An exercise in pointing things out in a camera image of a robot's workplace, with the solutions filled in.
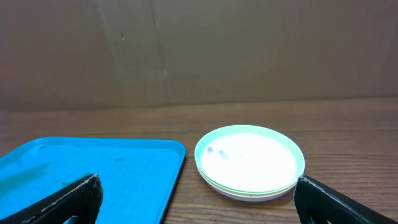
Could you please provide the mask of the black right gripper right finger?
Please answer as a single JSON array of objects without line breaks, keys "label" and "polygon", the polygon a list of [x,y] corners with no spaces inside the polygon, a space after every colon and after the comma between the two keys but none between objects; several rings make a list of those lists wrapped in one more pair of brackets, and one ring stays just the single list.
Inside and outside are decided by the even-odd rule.
[{"label": "black right gripper right finger", "polygon": [[308,175],[298,178],[294,204],[301,224],[397,224]]}]

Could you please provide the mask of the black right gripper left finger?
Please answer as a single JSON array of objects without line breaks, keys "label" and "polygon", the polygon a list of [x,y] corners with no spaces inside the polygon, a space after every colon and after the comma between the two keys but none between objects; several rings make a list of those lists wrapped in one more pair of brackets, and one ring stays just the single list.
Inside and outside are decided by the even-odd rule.
[{"label": "black right gripper left finger", "polygon": [[94,224],[103,202],[97,174],[88,174],[48,197],[1,219],[2,224]]}]

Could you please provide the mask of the white plate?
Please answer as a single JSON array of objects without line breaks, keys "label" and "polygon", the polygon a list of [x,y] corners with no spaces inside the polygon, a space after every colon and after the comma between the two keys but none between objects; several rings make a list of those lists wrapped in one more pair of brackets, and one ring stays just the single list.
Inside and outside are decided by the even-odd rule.
[{"label": "white plate", "polygon": [[285,194],[287,194],[290,190],[292,190],[297,182],[293,183],[292,185],[288,186],[285,189],[282,189],[280,191],[274,192],[274,193],[269,193],[269,194],[260,194],[260,195],[254,195],[254,194],[241,194],[241,193],[233,193],[232,191],[226,190],[218,185],[216,185],[212,180],[210,180],[205,174],[203,174],[201,171],[198,171],[201,177],[205,180],[205,182],[216,192],[220,193],[221,195],[224,195],[226,197],[243,201],[243,202],[265,202],[265,201],[270,201],[274,200],[276,198],[279,198]]}]

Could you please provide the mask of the yellow-green plate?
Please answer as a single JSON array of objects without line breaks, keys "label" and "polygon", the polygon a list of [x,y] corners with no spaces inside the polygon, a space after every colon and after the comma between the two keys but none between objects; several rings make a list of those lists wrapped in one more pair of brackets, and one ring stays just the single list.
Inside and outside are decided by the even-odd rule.
[{"label": "yellow-green plate", "polygon": [[277,189],[277,190],[271,190],[271,191],[265,191],[265,192],[251,192],[251,191],[240,191],[240,190],[234,190],[228,187],[225,187],[221,184],[216,183],[214,180],[211,180],[204,172],[201,171],[201,169],[197,166],[197,170],[199,172],[199,174],[205,179],[208,180],[211,184],[215,185],[216,187],[218,187],[221,190],[225,190],[227,192],[233,193],[233,194],[237,194],[237,195],[251,195],[252,197],[254,197],[255,195],[260,196],[260,195],[270,195],[270,194],[276,194],[282,191],[286,191],[288,189],[291,189],[296,183],[297,181],[295,181],[293,184],[289,184],[286,187],[283,187],[281,189]]}]

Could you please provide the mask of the light blue plate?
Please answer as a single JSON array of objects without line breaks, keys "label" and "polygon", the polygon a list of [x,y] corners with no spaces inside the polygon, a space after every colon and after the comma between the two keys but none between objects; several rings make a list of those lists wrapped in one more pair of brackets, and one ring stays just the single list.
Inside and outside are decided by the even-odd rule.
[{"label": "light blue plate", "polygon": [[286,135],[262,126],[237,124],[205,134],[195,146],[198,169],[234,192],[282,190],[304,173],[305,158]]}]

